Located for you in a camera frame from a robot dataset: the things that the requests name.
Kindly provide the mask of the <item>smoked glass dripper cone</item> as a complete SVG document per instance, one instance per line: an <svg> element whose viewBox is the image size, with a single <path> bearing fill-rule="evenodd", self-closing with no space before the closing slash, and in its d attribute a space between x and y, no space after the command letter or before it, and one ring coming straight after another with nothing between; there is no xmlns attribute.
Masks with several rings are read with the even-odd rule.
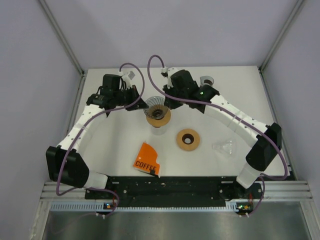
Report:
<svg viewBox="0 0 320 240"><path fill-rule="evenodd" d="M144 109L144 114L154 120L161 120L168 112L165 106L165 98L161 96L151 96L146 100L148 108Z"/></svg>

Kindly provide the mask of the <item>clear glass carafe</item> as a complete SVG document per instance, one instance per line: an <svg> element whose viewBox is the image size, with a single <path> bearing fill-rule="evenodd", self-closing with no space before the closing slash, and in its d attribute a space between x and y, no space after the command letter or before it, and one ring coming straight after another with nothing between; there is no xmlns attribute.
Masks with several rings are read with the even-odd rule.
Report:
<svg viewBox="0 0 320 240"><path fill-rule="evenodd" d="M156 135L156 136L161 136L163 135L165 132L167 131L167 126L163 125L160 127L155 127L155 126L151 126L151 132L152 134Z"/></svg>

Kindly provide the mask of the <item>orange coffee filter pack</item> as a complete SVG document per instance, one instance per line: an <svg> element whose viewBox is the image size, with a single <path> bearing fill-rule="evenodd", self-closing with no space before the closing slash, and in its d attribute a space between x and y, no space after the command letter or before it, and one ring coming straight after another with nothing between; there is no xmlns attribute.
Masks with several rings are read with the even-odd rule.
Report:
<svg viewBox="0 0 320 240"><path fill-rule="evenodd" d="M143 142L132 166L138 171L159 178L161 166L157 162L157 158L156 150L148 143Z"/></svg>

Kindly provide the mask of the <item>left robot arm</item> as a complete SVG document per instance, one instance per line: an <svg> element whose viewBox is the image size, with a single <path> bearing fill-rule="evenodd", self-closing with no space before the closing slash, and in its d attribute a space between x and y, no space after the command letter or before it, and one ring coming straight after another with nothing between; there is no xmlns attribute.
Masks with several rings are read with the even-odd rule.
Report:
<svg viewBox="0 0 320 240"><path fill-rule="evenodd" d="M148 108L141 93L131 83L133 71L105 74L102 85L88 97L83 112L67 136L45 152L49 178L74 188L96 188L102 198L114 191L108 176L91 170L83 155L99 125L111 112L135 111Z"/></svg>

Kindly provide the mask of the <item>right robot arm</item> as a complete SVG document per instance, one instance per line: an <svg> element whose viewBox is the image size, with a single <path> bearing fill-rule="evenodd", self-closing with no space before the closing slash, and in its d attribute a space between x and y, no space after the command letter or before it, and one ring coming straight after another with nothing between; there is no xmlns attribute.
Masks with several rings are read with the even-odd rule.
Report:
<svg viewBox="0 0 320 240"><path fill-rule="evenodd" d="M245 198L252 191L251 185L281 150L281 127L277 123L267 125L255 120L233 106L212 87L209 76L200 77L198 84L188 70L176 67L162 68L161 75L167 78L167 84L163 86L165 106L174 110L186 104L224 124L251 148L233 185L234 194Z"/></svg>

